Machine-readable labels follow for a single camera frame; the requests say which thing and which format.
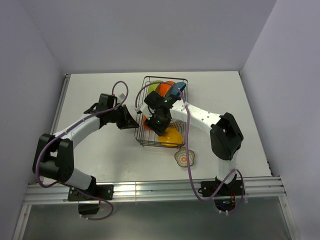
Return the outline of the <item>red orange square bowl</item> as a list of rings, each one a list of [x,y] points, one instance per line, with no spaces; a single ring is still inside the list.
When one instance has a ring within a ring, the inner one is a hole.
[[[147,120],[147,118],[146,118],[145,116],[143,116],[143,118],[142,118],[142,125],[143,125],[143,127],[144,127],[145,129],[151,130],[151,128],[146,125],[146,120]]]

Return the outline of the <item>yellow round bowl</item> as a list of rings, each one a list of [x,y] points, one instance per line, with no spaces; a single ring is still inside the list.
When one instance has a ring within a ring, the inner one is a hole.
[[[168,127],[164,134],[158,136],[158,141],[161,145],[165,147],[181,147],[184,143],[184,137],[182,134],[174,127]]]

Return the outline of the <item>orange white round bowl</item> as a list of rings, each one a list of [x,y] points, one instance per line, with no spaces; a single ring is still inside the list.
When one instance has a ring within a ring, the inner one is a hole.
[[[165,97],[167,92],[171,89],[172,85],[175,84],[174,81],[170,80],[166,82],[169,83],[169,85],[165,83],[160,83],[155,90],[162,97]]]

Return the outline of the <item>white square bowl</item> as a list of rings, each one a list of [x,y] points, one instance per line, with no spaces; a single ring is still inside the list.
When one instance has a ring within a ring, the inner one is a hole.
[[[157,94],[159,94],[159,85],[160,85],[161,81],[154,80],[151,83],[152,83],[152,85],[148,86],[147,94],[150,94],[152,91],[155,91]]]

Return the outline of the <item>flower shaped patterned dish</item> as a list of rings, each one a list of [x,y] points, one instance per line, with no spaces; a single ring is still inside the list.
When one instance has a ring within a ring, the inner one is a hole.
[[[195,162],[195,153],[192,150],[188,151],[189,165],[192,166]],[[187,150],[185,147],[180,148],[175,154],[174,159],[180,167],[187,167]]]

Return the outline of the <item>blue ceramic bowl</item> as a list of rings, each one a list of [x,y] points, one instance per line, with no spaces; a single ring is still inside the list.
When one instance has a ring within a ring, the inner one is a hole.
[[[176,82],[174,87],[171,89],[171,94],[175,96],[180,96],[180,92],[182,93],[186,88],[187,84],[184,81]]]

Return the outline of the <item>patterned round bowl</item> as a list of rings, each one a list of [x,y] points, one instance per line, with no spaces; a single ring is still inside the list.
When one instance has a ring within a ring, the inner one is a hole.
[[[184,122],[181,120],[175,120],[174,122],[171,122],[169,126],[179,130],[184,126]]]

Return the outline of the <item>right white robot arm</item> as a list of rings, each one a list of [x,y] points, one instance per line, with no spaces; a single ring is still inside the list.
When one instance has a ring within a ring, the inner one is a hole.
[[[174,94],[167,98],[152,91],[136,108],[136,112],[145,117],[145,125],[159,137],[164,136],[171,120],[179,120],[186,126],[202,130],[210,137],[212,152],[218,158],[216,189],[222,195],[229,194],[233,188],[232,182],[236,173],[234,158],[241,148],[244,136],[234,118],[228,112],[217,114],[189,104]]]

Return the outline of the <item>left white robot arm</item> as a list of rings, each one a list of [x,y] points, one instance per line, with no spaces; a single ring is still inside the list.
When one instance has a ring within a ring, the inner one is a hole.
[[[91,200],[98,193],[97,180],[75,167],[74,149],[86,137],[107,124],[116,124],[118,129],[136,129],[139,124],[133,119],[124,100],[125,95],[114,96],[102,93],[98,102],[83,112],[81,118],[55,134],[40,136],[35,152],[32,171],[36,180],[48,178],[55,183],[79,189],[79,194]]]

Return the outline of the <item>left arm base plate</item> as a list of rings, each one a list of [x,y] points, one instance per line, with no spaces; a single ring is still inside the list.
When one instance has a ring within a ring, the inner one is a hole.
[[[90,197],[79,193],[72,188],[69,189],[67,200],[69,202],[83,202],[83,201],[94,201],[95,198],[103,200],[112,200],[114,193],[113,184],[97,184],[92,190],[81,190],[83,193],[90,195]]]

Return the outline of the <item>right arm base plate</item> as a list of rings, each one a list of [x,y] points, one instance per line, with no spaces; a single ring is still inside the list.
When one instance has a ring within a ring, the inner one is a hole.
[[[219,187],[219,180],[202,181],[200,183],[200,188],[198,193],[203,197],[210,197]],[[216,193],[217,197],[231,197],[231,196],[241,196],[245,194],[245,189],[243,187],[241,180],[235,180],[233,183],[223,184],[219,191]]]

